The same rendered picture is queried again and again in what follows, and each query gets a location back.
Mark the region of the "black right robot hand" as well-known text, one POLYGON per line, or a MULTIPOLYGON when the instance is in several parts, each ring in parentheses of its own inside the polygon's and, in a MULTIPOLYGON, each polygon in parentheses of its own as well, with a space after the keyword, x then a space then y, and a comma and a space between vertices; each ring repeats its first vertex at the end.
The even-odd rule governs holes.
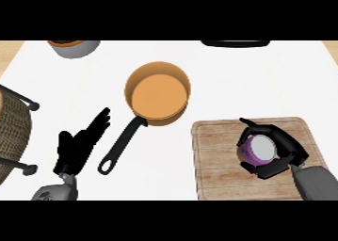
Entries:
POLYGON ((258 179, 265 180, 286 171, 289 169, 289 165, 298 167, 304 163, 308 153, 305 152, 299 142, 273 124, 256 124, 243 118, 239 120, 247 125, 247 127, 243 129, 236 147, 239 147, 245 140, 255 135, 262 135, 270 138, 276 145, 277 154, 267 165, 253 166, 245 161, 240 161, 240 167, 249 172, 249 174, 253 174, 258 179))

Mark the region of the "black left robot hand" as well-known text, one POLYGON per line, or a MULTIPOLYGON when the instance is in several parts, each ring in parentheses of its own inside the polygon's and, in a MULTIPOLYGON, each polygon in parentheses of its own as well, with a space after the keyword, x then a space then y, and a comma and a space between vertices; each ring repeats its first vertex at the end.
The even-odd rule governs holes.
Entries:
POLYGON ((57 162, 53 172, 60 175, 76 175, 84 167, 93 147, 109 127, 109 109, 104 108, 94 117, 88 126, 70 135, 66 131, 59 133, 57 162))

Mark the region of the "wooden cutting board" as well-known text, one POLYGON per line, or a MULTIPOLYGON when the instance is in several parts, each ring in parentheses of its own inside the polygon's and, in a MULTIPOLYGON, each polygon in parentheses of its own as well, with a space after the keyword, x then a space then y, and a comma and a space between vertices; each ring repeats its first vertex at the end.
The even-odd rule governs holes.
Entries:
POLYGON ((290 171, 258 179, 239 165, 236 142, 247 127, 239 120, 199 120, 190 129, 200 201, 299 201, 290 171))

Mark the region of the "grey pot with orange rim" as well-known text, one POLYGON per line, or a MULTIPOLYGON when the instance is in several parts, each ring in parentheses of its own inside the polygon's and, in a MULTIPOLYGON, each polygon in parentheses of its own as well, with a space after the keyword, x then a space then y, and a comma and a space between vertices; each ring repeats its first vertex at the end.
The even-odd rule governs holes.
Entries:
POLYGON ((97 40, 72 40, 69 42, 48 40, 47 43, 57 55, 69 59, 87 56, 100 44, 97 40))

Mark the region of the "black flat appliance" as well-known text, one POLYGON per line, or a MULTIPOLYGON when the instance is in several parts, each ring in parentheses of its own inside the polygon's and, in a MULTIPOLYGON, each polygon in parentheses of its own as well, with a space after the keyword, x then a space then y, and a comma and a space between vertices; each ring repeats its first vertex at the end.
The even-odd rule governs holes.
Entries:
POLYGON ((252 48, 268 45, 268 40, 200 40, 205 46, 225 48, 252 48))

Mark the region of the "wicker basket with black frame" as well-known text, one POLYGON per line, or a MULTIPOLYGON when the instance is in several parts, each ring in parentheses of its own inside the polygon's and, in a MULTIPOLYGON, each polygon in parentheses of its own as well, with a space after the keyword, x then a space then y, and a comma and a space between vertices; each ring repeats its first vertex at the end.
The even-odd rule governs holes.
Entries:
POLYGON ((32 128, 29 112, 37 110, 38 103, 0 85, 0 184, 13 169, 25 176, 37 172, 37 165, 19 162, 32 128))

